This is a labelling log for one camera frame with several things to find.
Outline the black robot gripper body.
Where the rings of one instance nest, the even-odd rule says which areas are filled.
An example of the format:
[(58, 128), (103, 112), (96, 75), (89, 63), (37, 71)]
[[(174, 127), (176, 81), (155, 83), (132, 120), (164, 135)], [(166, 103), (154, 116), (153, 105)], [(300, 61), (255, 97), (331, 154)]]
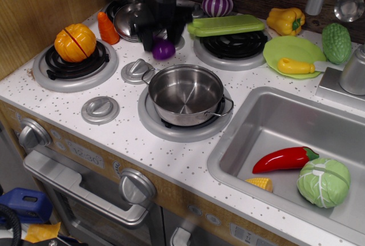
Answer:
[(177, 0), (144, 0), (147, 8), (146, 22), (142, 29), (149, 28), (154, 32), (167, 31), (173, 23), (192, 21), (192, 8), (177, 5)]

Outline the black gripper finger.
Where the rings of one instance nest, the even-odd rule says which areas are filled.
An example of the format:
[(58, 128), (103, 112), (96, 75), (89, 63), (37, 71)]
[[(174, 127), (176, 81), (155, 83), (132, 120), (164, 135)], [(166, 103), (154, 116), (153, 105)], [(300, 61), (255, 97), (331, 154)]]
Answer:
[(184, 31), (184, 27), (184, 23), (173, 23), (167, 27), (167, 39), (173, 44), (178, 44), (181, 34)]
[(141, 40), (143, 43), (144, 50), (147, 52), (151, 52), (154, 44), (154, 34), (153, 31), (149, 28), (142, 29), (141, 31)]

